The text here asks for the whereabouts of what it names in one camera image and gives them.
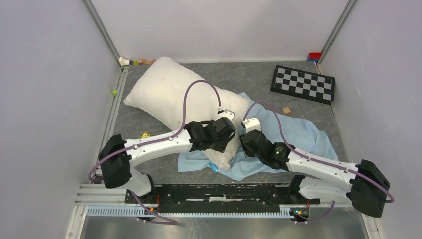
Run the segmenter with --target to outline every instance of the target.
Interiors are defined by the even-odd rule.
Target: checkerboard
[[[334,77],[277,66],[270,90],[331,105],[334,83]]]

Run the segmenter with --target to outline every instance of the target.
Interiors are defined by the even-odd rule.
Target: blue cloth
[[[250,99],[245,93],[240,93],[242,97]],[[324,158],[338,161],[337,154],[332,147],[325,132],[319,131],[310,121],[305,119],[292,118],[277,114],[283,135],[289,144],[300,148],[303,151],[322,156]],[[271,142],[283,142],[278,129],[277,120],[272,111],[266,110],[262,105],[256,104],[248,114],[248,118],[256,117],[261,123],[261,131]],[[258,172],[278,173],[284,170],[275,170],[261,163],[258,158],[245,158],[242,147],[237,151],[234,159],[230,161],[231,169],[221,169],[222,173],[234,180],[242,179]],[[181,153],[177,163],[179,172],[202,170],[210,167],[210,160],[200,151]]]

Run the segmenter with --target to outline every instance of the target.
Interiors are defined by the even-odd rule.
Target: yellow toy
[[[149,138],[151,135],[148,132],[145,132],[141,137],[139,138]]]

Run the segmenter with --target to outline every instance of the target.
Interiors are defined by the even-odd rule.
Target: blue tag
[[[213,163],[210,163],[210,167],[214,171],[214,173],[217,173],[218,171],[220,171],[220,168]]]

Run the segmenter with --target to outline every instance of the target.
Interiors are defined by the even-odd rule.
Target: pillow
[[[161,57],[139,78],[123,102],[148,112],[170,130],[176,130],[182,123],[185,91],[190,83],[200,79],[201,76],[169,57]],[[236,136],[227,145],[224,153],[212,149],[203,153],[219,168],[228,170],[230,160],[235,157],[240,147],[240,123],[246,113],[249,99],[218,87],[217,90],[223,108],[235,112],[233,124],[236,127]],[[189,90],[186,100],[185,123],[217,120],[217,108],[218,99],[212,87],[205,83],[196,83]]]

